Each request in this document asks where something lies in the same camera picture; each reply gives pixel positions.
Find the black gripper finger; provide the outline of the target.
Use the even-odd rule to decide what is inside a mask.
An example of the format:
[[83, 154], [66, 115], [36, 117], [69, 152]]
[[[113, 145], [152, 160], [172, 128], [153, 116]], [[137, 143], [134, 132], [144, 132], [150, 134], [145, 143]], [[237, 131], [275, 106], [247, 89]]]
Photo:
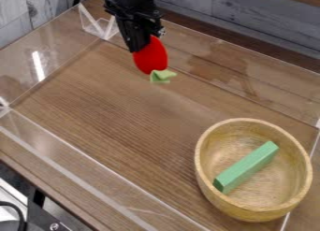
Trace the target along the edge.
[[152, 21], [144, 22], [141, 25], [141, 49], [150, 43], [152, 35], [154, 35], [156, 24]]
[[117, 19], [125, 44], [132, 52], [140, 51], [146, 45], [145, 32], [137, 22]]

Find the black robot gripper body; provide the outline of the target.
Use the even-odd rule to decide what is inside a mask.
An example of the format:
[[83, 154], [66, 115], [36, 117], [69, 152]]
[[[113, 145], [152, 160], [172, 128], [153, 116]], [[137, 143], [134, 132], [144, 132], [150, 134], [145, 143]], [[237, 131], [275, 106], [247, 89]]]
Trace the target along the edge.
[[161, 24], [164, 13], [156, 0], [103, 0], [105, 11], [115, 19], [125, 36], [149, 34], [161, 37], [165, 28]]

